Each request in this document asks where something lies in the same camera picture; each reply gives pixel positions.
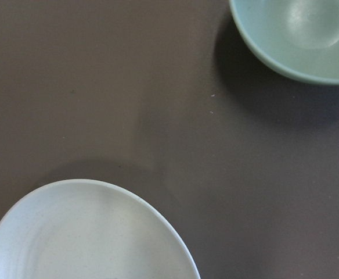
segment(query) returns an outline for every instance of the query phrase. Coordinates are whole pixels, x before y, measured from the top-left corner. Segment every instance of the bowl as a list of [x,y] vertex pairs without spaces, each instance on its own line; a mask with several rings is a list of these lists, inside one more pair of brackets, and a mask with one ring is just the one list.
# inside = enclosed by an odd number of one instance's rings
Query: bowl
[[339,0],[230,0],[249,49],[295,80],[339,85]]

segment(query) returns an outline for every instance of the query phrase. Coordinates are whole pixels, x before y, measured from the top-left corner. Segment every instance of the plate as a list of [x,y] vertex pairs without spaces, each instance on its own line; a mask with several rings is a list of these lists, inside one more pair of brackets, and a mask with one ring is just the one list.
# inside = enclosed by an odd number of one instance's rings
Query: plate
[[0,222],[0,278],[199,279],[184,242],[135,194],[64,180],[18,201]]

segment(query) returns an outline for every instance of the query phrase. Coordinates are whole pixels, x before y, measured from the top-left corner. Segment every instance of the speckled white plate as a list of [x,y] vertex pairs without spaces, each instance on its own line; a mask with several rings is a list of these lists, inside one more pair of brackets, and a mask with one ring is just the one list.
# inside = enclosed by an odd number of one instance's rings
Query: speckled white plate
[[118,186],[64,180],[26,195],[0,222],[0,279],[200,278],[177,232]]

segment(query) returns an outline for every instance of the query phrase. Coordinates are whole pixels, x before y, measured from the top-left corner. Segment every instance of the brown table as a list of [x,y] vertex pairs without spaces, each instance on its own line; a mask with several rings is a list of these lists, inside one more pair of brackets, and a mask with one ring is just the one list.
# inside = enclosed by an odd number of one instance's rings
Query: brown table
[[262,65],[225,0],[0,1],[0,219],[67,178],[147,200],[203,278],[339,278],[339,87]]

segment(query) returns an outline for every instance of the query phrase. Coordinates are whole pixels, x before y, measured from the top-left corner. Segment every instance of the teal ceramic bowl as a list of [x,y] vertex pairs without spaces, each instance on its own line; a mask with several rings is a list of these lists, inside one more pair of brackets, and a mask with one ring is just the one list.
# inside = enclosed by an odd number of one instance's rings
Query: teal ceramic bowl
[[339,85],[339,0],[230,0],[251,51],[274,71]]

